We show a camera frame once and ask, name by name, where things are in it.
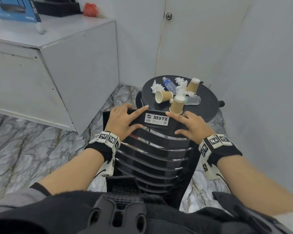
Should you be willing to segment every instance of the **white countertop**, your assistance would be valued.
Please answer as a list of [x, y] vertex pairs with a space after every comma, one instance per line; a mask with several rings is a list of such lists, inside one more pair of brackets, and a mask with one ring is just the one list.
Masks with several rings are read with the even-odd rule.
[[114, 21], [112, 19], [92, 18], [83, 15], [67, 17], [40, 15], [40, 18], [43, 26], [47, 29], [47, 32], [43, 35], [38, 33], [35, 23], [0, 19], [0, 41], [27, 47], [43, 48], [76, 33]]

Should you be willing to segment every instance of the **black tabletop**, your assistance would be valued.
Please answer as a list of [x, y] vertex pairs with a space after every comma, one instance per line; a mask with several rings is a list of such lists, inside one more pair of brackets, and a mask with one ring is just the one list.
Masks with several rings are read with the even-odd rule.
[[[169, 101], [158, 104], [155, 101], [155, 94], [152, 93], [151, 86], [153, 85], [154, 80], [156, 83], [163, 85], [163, 77], [169, 78], [176, 86], [175, 78], [181, 77], [184, 80], [187, 80], [188, 83], [191, 81], [189, 78], [175, 75], [162, 75], [150, 79], [146, 82], [142, 88], [142, 101], [144, 105], [149, 105], [149, 109], [159, 110], [159, 111], [169, 111], [170, 103]], [[217, 114], [219, 110], [219, 102], [215, 94], [209, 90], [203, 84], [199, 85], [196, 94], [201, 97], [201, 103], [199, 105], [185, 105], [183, 107], [183, 112], [190, 111], [198, 116], [201, 116], [204, 121], [211, 121]]]

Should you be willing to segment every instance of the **white counter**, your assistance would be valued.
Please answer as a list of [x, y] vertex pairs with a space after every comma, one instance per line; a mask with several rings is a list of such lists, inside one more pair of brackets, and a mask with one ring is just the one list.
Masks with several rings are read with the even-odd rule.
[[81, 134], [119, 83], [115, 22], [41, 19], [0, 19], [0, 113]]

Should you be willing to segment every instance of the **door knob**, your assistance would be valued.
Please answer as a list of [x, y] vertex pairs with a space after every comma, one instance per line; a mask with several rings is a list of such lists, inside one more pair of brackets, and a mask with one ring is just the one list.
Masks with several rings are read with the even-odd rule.
[[167, 14], [166, 14], [166, 19], [167, 19], [167, 20], [171, 20], [171, 19], [172, 19], [172, 13], [167, 12]]

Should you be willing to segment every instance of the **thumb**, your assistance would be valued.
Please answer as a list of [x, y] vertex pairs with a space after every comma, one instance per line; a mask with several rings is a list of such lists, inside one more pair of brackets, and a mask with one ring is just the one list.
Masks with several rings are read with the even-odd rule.
[[190, 138], [191, 137], [191, 133], [188, 130], [183, 130], [183, 129], [176, 130], [175, 131], [175, 134], [176, 135], [182, 134], [182, 135], [184, 135], [187, 138]]
[[131, 134], [134, 130], [138, 129], [138, 128], [142, 128], [143, 125], [141, 124], [134, 124], [132, 126], [129, 126], [128, 132], [129, 134]]

